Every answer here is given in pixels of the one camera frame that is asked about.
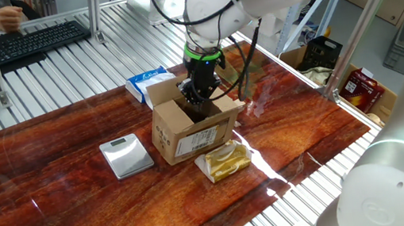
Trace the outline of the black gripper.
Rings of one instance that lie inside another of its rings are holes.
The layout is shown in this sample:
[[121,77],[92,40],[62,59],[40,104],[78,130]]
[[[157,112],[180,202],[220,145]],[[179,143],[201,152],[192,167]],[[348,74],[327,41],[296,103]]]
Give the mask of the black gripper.
[[193,82],[183,81],[178,85],[178,88],[185,99],[193,104],[200,102],[211,102],[221,98],[223,90],[220,88],[220,83],[217,82],[215,71],[215,61],[213,60],[193,60],[185,63],[188,71],[188,76],[192,78],[194,86],[198,89],[198,94],[194,92]]

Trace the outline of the bare person hand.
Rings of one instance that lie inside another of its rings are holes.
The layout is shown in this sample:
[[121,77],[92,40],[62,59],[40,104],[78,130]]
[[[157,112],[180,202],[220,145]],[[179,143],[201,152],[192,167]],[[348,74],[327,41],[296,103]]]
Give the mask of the bare person hand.
[[22,8],[15,6],[0,9],[0,31],[6,33],[17,32],[21,26]]

